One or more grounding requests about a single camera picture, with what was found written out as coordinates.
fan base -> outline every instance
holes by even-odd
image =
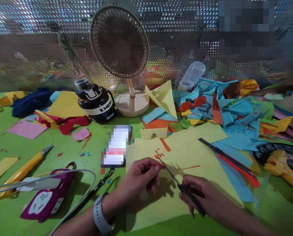
[[[129,91],[120,94],[115,103],[116,108],[121,115],[126,117],[135,117],[142,115],[146,112],[150,106],[149,96],[139,90],[135,90],[136,96],[131,97]]]

black water bottle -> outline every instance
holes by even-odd
[[[75,93],[79,97],[78,104],[93,121],[105,124],[116,116],[114,98],[109,90],[93,84],[87,78],[76,80],[74,83]]]

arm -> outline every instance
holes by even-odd
[[[207,179],[186,174],[183,177],[182,184],[191,189],[193,195],[206,210],[207,215],[224,227],[245,236],[275,235],[259,220],[232,203]],[[180,193],[179,197],[189,206],[189,210],[194,217],[195,204],[184,193]]]
[[[135,161],[123,181],[113,192],[106,195],[102,201],[102,211],[105,219],[112,219],[117,212],[126,206],[133,198],[146,188],[155,194],[156,183],[159,180],[158,173],[161,170],[161,164],[152,159],[144,158]],[[98,234],[98,229],[94,222],[94,206],[90,206],[80,215],[68,220],[61,225],[53,236],[86,236]]]

black scissors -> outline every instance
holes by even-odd
[[[202,207],[201,203],[198,201],[198,199],[189,191],[189,189],[187,187],[185,187],[184,185],[181,185],[178,180],[175,178],[175,176],[170,172],[170,170],[167,168],[167,166],[165,165],[165,163],[158,157],[159,161],[164,165],[164,167],[166,168],[166,170],[168,171],[168,173],[170,173],[170,175],[172,176],[172,178],[177,182],[177,186],[179,188],[179,190],[182,193],[185,193],[191,200],[192,202],[197,206],[198,212],[202,215],[202,216],[206,216],[206,211],[205,209]]]

green table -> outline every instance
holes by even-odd
[[[36,155],[37,152],[50,145],[50,135],[54,148],[45,159],[29,172],[29,176],[49,172],[57,168],[63,168],[68,163],[75,161],[78,168],[88,168],[96,172],[96,185],[103,177],[99,174],[100,152],[106,147],[106,142],[109,138],[108,132],[112,130],[115,124],[127,124],[127,118],[121,116],[118,116],[108,125],[104,126],[92,122],[88,126],[88,129],[90,132],[93,132],[93,136],[86,147],[82,149],[84,141],[80,143],[76,142],[71,136],[62,135],[59,130],[47,129],[35,140],[6,132],[6,129],[10,128],[19,120],[11,116],[11,110],[12,108],[5,107],[3,111],[0,112],[0,160],[4,157],[13,156],[19,157],[20,160],[2,175],[0,178],[0,185],[29,159]],[[83,152],[87,153],[88,151],[91,154],[90,156],[86,154],[84,157],[80,157],[80,154]],[[116,169],[112,176],[111,183],[106,183],[86,207],[93,204],[96,197],[103,192],[114,190],[121,182],[124,175],[125,167]],[[257,177],[260,182],[263,180],[263,175],[257,175]],[[93,176],[90,173],[77,173],[58,213],[42,224],[38,223],[38,221],[20,218],[24,205],[31,201],[36,192],[22,192],[13,199],[0,200],[0,236],[44,235],[51,231],[59,220],[85,193],[92,180]],[[254,210],[253,204],[247,203],[246,209],[252,213]],[[270,178],[269,186],[261,202],[261,217],[263,221],[278,234],[293,235],[293,188],[282,178],[274,176]],[[111,234],[125,234],[125,212],[120,212],[116,220],[116,228]],[[220,226],[212,219],[208,217],[202,219],[198,214],[195,220],[193,220],[189,214],[129,233],[129,235],[138,236],[151,234],[235,235],[235,233]]]

